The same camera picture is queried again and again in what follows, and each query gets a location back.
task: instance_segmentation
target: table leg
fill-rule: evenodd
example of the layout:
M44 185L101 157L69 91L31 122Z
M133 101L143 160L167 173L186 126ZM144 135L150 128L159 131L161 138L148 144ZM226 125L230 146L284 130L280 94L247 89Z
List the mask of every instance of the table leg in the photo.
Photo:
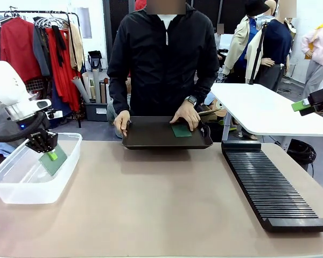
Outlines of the table leg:
M232 119L232 115L227 112L225 118L224 118L224 131L222 133L222 141L226 141L228 139L228 133L230 131L230 127L231 127L231 119Z
M284 136L281 142L281 148L287 152L289 149L290 143L291 143L292 137L290 136Z

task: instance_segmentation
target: green pad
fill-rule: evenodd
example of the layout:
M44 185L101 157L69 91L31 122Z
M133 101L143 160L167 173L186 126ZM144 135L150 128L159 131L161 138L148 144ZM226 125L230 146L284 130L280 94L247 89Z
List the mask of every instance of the green pad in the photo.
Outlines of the green pad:
M294 112L297 112L297 111L300 111L300 110L303 110L303 109L306 109L309 107L310 107L310 105L304 105L303 101L298 101L298 102L295 102L294 104L292 104L292 108L293 108Z
M51 152L43 154L39 162L51 176L54 176L66 159L66 153L57 145Z
M172 130L174 133L174 136L176 137L191 137L192 132L189 131L189 128L187 125L172 125Z

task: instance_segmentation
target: wristwatch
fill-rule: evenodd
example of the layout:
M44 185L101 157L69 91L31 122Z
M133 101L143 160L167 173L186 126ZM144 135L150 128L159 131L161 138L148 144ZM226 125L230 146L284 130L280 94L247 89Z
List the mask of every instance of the wristwatch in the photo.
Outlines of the wristwatch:
M198 101L194 96L189 96L185 98L186 101L189 101L192 103L194 106L196 105L196 102Z

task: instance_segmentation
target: black hat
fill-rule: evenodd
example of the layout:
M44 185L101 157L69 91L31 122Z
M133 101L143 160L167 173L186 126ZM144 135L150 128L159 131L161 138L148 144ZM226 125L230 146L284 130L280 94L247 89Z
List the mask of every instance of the black hat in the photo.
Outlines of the black hat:
M246 0L245 12L248 16L256 16L261 13L267 12L269 6L267 6L263 0Z

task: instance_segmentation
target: white wall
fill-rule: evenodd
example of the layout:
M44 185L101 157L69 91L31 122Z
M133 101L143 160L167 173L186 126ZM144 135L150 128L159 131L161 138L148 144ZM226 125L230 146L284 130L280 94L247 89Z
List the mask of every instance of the white wall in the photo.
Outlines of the white wall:
M310 61L304 60L305 55L300 49L300 43L307 32L323 24L323 0L297 0L297 18L292 23L297 29L291 58L291 63L296 64L292 78L305 83Z
M87 59L87 52L93 50L100 50L102 53L103 68L107 68L107 50L106 38L104 29L104 16L102 0L48 0L48 1L31 1L31 0L3 0L0 1L0 11L9 10L9 6L17 7L18 10L52 10L72 12L74 8L84 7L89 8L90 22L91 22L91 39L83 39L83 48L85 58ZM31 20L34 14L25 14L27 20ZM76 17L73 16L73 22L76 23Z

